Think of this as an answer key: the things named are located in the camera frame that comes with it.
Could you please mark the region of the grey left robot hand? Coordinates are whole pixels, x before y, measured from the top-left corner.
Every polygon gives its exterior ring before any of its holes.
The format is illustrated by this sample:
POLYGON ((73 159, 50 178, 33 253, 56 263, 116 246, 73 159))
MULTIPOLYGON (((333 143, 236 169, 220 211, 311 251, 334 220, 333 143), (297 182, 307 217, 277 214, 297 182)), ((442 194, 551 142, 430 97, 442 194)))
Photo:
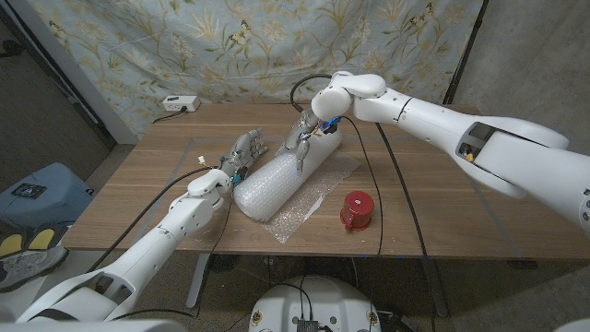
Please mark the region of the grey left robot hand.
POLYGON ((262 128, 253 129, 238 137, 229 155, 220 161, 224 171, 234 184, 242 182, 258 158, 268 151, 263 140, 262 128))

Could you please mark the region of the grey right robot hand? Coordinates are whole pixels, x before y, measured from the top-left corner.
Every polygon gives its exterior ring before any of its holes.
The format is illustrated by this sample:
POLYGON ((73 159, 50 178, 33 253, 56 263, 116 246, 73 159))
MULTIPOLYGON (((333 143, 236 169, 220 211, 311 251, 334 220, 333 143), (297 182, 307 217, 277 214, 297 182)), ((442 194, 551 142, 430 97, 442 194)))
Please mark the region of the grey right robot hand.
POLYGON ((309 138, 317 130, 324 134, 334 134, 341 117, 337 116, 329 121, 320 120, 312 111, 308 109, 301 113, 298 122, 291 127, 291 130, 275 156, 284 153, 294 153, 296 155, 296 169, 298 175, 302 175, 304 159, 310 150, 309 138))

